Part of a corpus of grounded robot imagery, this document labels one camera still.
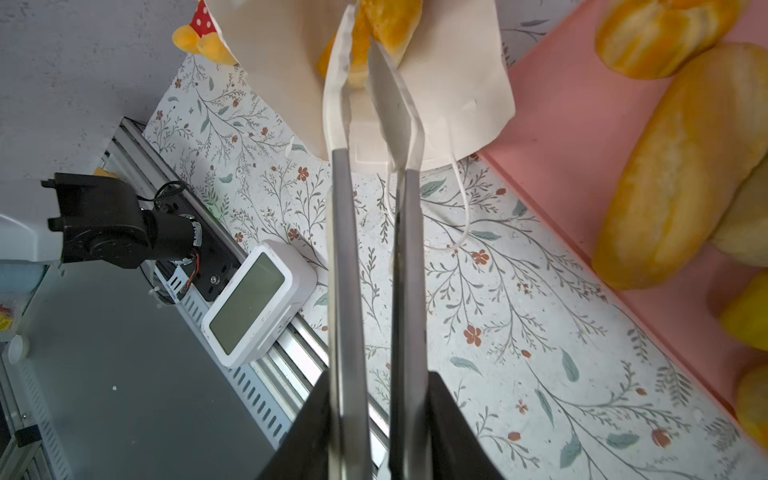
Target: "table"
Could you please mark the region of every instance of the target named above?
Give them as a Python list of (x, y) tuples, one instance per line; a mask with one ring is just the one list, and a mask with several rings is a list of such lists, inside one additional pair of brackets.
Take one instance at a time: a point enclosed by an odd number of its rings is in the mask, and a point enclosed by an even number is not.
[[(497, 5), (511, 65), (576, 2)], [(144, 136), (246, 250), (278, 239), (305, 256), (318, 283), (300, 314), (326, 339), (328, 164), (306, 152), (242, 69), (197, 56), (181, 65)], [(429, 368), (507, 478), (768, 478), (762, 451), (486, 164), (471, 155), (461, 175), (470, 235), (457, 250), (425, 253)], [(380, 176), (353, 174), (353, 184), (367, 379), (389, 409), (393, 230), (383, 200), (394, 192)], [(464, 224), (450, 167), (425, 172), (421, 193), (425, 239), (450, 246)]]

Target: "tablecloth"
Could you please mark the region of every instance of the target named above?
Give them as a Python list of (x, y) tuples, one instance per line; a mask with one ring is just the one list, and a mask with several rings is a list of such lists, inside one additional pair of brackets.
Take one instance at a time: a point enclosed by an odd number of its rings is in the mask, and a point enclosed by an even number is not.
[[(497, 6), (509, 66), (576, 3)], [(197, 56), (182, 64), (144, 136), (246, 250), (278, 239), (305, 256), (319, 279), (300, 314), (325, 339), (328, 164), (306, 152), (242, 69)], [(488, 166), (472, 155), (460, 170), (468, 239), (425, 253), (429, 367), (499, 470), (507, 478), (768, 478), (762, 451)], [(385, 192), (384, 183), (353, 175), (367, 378), (389, 409), (392, 225), (383, 201), (394, 187)], [(426, 240), (453, 244), (464, 206), (452, 170), (425, 172), (421, 195)]]

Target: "paper bag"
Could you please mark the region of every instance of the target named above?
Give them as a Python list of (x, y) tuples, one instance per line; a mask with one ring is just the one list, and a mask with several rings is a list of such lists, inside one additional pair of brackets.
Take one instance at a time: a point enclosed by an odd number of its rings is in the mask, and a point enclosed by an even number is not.
[[(340, 0), (207, 0), (248, 85), (309, 152), (327, 160), (323, 78), (316, 64), (336, 33)], [(399, 72), (425, 130), (422, 170), (449, 164), (495, 139), (515, 114), (492, 0), (425, 0)], [(389, 160), (369, 93), (351, 90), (352, 169), (382, 174)]]

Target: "tongs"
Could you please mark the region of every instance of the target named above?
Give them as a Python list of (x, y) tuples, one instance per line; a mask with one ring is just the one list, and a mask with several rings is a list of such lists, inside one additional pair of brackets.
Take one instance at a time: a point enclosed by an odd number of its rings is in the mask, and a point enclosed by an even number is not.
[[(318, 379), (260, 478), (368, 480), (373, 476), (348, 143), (346, 79), (356, 9), (350, 5), (344, 11), (323, 92), (323, 128), (332, 171), (326, 207), (329, 369)], [(418, 480), (501, 479), (440, 375), (427, 370), (424, 226), (419, 190), (424, 128), (396, 66), (374, 40), (368, 69), (367, 88), (397, 175), (389, 471), (392, 478)]]

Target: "wall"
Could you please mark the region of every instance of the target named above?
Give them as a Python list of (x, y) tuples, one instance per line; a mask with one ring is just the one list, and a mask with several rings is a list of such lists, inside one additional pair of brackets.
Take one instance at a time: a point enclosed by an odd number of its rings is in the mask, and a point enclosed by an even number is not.
[(147, 121), (194, 0), (0, 2), (0, 181), (91, 173), (123, 116)]

